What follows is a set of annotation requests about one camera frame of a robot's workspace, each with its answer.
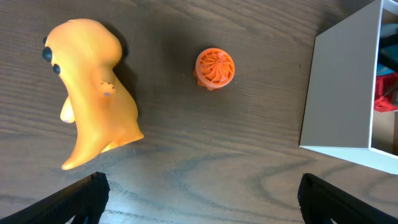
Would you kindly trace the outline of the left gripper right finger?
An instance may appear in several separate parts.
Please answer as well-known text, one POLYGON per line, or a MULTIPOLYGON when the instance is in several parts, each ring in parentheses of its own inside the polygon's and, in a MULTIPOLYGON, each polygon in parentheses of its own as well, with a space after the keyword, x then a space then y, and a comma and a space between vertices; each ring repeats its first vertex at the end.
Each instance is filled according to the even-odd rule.
POLYGON ((311 173, 302 176, 297 198, 306 224, 397 224, 396 217, 368 205, 311 173))

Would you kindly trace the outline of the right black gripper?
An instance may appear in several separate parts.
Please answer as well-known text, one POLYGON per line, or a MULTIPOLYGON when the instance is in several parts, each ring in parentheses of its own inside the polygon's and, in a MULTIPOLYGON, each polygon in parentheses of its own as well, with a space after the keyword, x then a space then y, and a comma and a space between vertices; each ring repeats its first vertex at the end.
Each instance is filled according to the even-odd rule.
POLYGON ((381 26, 377 72, 397 72, 397 23, 383 24, 381 26))

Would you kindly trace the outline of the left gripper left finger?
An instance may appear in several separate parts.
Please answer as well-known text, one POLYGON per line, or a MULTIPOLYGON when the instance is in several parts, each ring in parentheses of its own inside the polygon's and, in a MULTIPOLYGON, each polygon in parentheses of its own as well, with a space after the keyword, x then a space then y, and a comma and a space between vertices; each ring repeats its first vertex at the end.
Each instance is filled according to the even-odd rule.
POLYGON ((106 175, 95 172, 47 198, 20 210, 1 223, 98 223, 109 199, 106 175))

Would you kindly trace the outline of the red toy truck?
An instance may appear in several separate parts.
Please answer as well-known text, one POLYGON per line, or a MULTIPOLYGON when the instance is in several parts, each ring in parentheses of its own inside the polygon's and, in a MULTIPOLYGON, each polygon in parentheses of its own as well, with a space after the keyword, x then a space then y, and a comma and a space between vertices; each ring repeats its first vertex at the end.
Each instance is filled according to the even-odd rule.
POLYGON ((381 113, 397 111, 397 73, 376 77, 374 110, 381 113))

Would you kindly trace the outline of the white cardboard box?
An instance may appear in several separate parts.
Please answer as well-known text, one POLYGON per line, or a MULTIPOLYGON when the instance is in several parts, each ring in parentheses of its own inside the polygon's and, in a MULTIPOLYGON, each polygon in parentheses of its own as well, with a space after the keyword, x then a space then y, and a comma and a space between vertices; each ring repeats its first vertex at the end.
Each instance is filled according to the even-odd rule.
POLYGON ((384 12, 377 0, 315 37, 300 147, 390 174, 396 113, 375 110, 376 69, 384 12))

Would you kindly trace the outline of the orange white toy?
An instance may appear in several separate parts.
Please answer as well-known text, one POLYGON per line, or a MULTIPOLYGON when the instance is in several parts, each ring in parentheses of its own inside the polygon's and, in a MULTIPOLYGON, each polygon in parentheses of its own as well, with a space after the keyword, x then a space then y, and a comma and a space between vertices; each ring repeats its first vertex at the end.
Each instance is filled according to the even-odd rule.
POLYGON ((113 71, 123 56, 114 34, 98 21, 72 19, 52 29, 44 45, 43 58, 68 92, 60 119, 77 130, 63 170, 144 137, 136 102, 113 71))

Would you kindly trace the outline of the orange ribbed toy ball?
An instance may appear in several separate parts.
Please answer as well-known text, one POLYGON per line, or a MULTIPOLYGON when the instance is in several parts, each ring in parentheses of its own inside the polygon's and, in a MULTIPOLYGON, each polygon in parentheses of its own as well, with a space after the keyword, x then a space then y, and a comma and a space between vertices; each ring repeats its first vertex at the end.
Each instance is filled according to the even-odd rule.
POLYGON ((200 86, 208 90, 220 89, 233 79, 235 65, 226 51, 208 48, 197 57, 193 74, 200 86))

